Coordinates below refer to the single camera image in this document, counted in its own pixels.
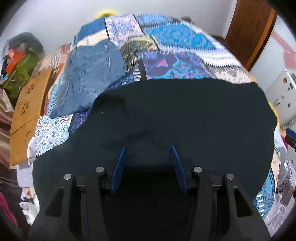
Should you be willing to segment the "black pants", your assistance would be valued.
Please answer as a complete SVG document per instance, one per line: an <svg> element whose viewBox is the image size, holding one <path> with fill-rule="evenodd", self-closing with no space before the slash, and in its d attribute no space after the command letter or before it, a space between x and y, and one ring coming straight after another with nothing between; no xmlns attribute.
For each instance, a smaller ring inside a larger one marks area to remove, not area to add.
<svg viewBox="0 0 296 241"><path fill-rule="evenodd" d="M65 143L34 161L40 212L28 239L269 240L253 200L270 170L276 125L254 82L157 79L106 91Z"/></svg>

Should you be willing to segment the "white metal panel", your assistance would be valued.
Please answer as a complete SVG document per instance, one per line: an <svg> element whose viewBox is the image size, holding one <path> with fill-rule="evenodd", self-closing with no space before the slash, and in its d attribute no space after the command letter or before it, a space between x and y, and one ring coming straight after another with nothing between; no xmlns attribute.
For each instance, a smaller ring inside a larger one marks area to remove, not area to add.
<svg viewBox="0 0 296 241"><path fill-rule="evenodd" d="M295 119L295 75L284 69L265 95L279 115L280 126L289 125Z"/></svg>

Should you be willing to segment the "folded blue jeans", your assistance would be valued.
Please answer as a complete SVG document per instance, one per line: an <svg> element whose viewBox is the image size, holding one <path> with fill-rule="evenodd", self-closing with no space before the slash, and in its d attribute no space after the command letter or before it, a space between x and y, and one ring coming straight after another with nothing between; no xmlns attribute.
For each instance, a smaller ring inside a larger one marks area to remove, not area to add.
<svg viewBox="0 0 296 241"><path fill-rule="evenodd" d="M125 62L119 49L109 40L94 46L75 48L66 62L66 88L51 118L90 109L107 87L126 76Z"/></svg>

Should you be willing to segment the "wooden lap desk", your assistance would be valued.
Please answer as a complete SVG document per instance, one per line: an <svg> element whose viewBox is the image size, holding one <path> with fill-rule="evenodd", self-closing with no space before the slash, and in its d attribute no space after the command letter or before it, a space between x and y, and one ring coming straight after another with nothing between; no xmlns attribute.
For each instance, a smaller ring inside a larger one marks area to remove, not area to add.
<svg viewBox="0 0 296 241"><path fill-rule="evenodd" d="M45 95L53 74L53 68L43 69L20 92L10 131L11 166L27 160L27 147L35 135L38 119L44 111Z"/></svg>

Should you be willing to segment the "wooden door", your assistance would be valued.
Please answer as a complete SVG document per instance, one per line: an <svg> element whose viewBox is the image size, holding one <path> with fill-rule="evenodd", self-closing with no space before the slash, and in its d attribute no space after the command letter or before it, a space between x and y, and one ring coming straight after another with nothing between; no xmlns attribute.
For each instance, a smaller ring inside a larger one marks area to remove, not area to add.
<svg viewBox="0 0 296 241"><path fill-rule="evenodd" d="M265 47L277 17L267 1L237 1L226 36L230 52L250 70Z"/></svg>

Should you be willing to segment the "green patterned bag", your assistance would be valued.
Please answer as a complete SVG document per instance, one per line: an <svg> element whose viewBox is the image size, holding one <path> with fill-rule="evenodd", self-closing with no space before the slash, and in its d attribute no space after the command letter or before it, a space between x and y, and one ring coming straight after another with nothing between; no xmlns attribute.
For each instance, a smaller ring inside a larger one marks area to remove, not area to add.
<svg viewBox="0 0 296 241"><path fill-rule="evenodd" d="M8 80L4 82L3 89L6 91L10 101L18 98L21 89L30 81L34 68L37 66L38 58L35 54L26 53L13 68Z"/></svg>

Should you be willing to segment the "grey plush pillow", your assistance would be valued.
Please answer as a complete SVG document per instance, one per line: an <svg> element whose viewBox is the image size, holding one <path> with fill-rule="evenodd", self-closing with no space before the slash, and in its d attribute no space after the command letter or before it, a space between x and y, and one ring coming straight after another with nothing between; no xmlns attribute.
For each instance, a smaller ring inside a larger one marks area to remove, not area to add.
<svg viewBox="0 0 296 241"><path fill-rule="evenodd" d="M23 46L25 52L31 51L35 54L42 53L43 45L41 42L30 32L22 32L12 37L8 41L9 49L16 50Z"/></svg>

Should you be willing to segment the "orange box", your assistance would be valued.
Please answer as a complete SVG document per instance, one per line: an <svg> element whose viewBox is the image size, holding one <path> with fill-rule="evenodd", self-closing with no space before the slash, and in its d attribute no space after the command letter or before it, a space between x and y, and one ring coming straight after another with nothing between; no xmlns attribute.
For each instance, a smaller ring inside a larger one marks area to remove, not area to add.
<svg viewBox="0 0 296 241"><path fill-rule="evenodd" d="M16 53L13 49L10 49L8 51L9 63L6 68L6 72L8 73L8 75L11 74L12 70L15 68L17 63L23 58L24 54L24 52Z"/></svg>

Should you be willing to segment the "yellow round object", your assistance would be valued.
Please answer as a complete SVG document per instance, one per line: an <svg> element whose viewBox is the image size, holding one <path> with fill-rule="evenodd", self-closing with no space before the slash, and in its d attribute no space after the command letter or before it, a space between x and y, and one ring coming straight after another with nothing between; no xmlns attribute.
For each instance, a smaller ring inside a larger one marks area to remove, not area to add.
<svg viewBox="0 0 296 241"><path fill-rule="evenodd" d="M102 11L99 11L96 15L95 15L95 19L98 18L105 18L105 17L109 17L109 16L116 16L118 15L118 12L112 9L104 9Z"/></svg>

